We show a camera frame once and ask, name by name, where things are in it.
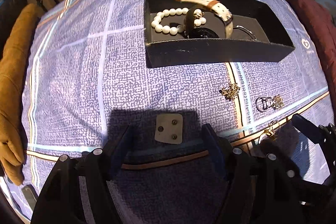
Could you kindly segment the dark red pillow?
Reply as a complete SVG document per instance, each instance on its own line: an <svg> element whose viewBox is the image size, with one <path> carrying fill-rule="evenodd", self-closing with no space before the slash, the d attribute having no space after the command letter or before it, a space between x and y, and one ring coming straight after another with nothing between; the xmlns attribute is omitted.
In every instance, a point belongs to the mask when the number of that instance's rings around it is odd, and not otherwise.
<svg viewBox="0 0 336 224"><path fill-rule="evenodd" d="M335 22L329 11L315 0L286 0L315 45L326 76L331 104L335 108Z"/></svg>

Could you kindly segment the purple patterned bed sheet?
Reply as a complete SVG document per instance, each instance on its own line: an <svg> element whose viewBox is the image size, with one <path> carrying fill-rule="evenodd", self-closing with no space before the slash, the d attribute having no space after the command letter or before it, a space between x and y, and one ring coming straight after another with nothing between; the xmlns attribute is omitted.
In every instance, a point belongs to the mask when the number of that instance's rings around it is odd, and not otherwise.
<svg viewBox="0 0 336 224"><path fill-rule="evenodd" d="M146 65L145 0L64 0L39 15L22 92L24 180L3 182L13 208L31 223L37 199L58 158L80 158L115 141L131 127L131 149L107 183L121 223L215 223L227 182L217 173L201 131L210 124L220 138L251 156L264 142L286 155L290 185L299 201L295 223L314 223L307 182L330 175L319 145L291 123L299 114L316 126L335 125L326 76L314 43L286 0L256 0L276 14L295 49L279 62L223 62L150 68ZM191 14L205 24L203 8L164 9L151 25L176 35L183 26L164 17ZM221 88L240 87L234 101ZM258 97L280 95L281 109L261 113ZM183 141L154 139L157 115L183 116ZM279 121L277 139L258 139Z"/></svg>

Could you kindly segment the gold chain jewelry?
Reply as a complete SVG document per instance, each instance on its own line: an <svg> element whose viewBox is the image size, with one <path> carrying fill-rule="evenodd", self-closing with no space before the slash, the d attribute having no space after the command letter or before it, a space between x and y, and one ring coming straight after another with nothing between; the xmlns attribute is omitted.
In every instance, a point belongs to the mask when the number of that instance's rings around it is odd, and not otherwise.
<svg viewBox="0 0 336 224"><path fill-rule="evenodd" d="M270 140L276 140L277 139L277 133L276 131L280 127L279 121L271 121L268 123L267 128L261 133L258 143L260 144L263 140L265 139L270 139Z"/></svg>

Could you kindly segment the black round beaded ornament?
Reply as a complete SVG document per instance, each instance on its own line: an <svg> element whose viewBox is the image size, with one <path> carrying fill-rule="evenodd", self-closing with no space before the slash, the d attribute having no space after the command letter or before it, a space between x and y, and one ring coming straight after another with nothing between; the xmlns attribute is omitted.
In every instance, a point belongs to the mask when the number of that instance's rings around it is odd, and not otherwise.
<svg viewBox="0 0 336 224"><path fill-rule="evenodd" d="M189 31L187 37L189 39L212 39L218 38L219 36L209 28L198 27Z"/></svg>

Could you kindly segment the silver ring gold charm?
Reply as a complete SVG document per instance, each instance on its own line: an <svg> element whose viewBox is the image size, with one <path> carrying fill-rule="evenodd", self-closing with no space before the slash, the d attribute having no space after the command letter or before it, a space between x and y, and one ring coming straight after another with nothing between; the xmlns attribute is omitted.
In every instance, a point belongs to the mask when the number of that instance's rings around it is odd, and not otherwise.
<svg viewBox="0 0 336 224"><path fill-rule="evenodd" d="M278 110L284 106L282 97L278 94L272 97L260 96L255 101L256 108L259 112L264 113L269 109Z"/></svg>

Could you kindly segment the mustard yellow cushion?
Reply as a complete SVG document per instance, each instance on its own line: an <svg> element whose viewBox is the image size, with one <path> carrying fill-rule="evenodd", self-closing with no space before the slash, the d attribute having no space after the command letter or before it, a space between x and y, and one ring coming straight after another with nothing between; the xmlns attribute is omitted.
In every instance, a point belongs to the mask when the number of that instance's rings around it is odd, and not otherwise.
<svg viewBox="0 0 336 224"><path fill-rule="evenodd" d="M15 185L21 185L24 180L22 92L38 20L39 8L28 4L14 23L1 59L1 165Z"/></svg>

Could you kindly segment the gold ornate earring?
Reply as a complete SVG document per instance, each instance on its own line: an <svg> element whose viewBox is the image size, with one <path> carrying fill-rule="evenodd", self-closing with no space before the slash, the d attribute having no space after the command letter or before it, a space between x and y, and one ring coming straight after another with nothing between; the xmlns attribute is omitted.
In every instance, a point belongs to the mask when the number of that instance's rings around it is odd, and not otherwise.
<svg viewBox="0 0 336 224"><path fill-rule="evenodd" d="M228 86L219 90L220 94L228 101L234 101L238 97L240 87L236 83L229 84Z"/></svg>

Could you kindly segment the black jewelry tray box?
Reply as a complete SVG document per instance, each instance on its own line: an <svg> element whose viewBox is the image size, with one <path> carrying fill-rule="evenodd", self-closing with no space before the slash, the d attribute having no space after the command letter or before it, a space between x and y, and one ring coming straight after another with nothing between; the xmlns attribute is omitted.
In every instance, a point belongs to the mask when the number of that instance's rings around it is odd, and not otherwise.
<svg viewBox="0 0 336 224"><path fill-rule="evenodd" d="M295 46L276 14L256 0L217 0L233 15L233 32L225 33L224 22L215 12L203 8L205 24L193 26L191 14L164 17L161 25L183 26L171 35L158 33L151 23L164 9L196 10L196 3L180 0L145 0L146 65L150 68L223 62L279 62Z"/></svg>

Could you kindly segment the white earring card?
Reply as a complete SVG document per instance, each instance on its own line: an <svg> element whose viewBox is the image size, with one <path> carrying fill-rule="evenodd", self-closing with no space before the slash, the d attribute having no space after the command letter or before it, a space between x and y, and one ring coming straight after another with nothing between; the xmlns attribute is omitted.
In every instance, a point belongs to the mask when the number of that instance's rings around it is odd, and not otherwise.
<svg viewBox="0 0 336 224"><path fill-rule="evenodd" d="M181 144L183 141L183 116L178 113L157 115L154 139L166 144Z"/></svg>

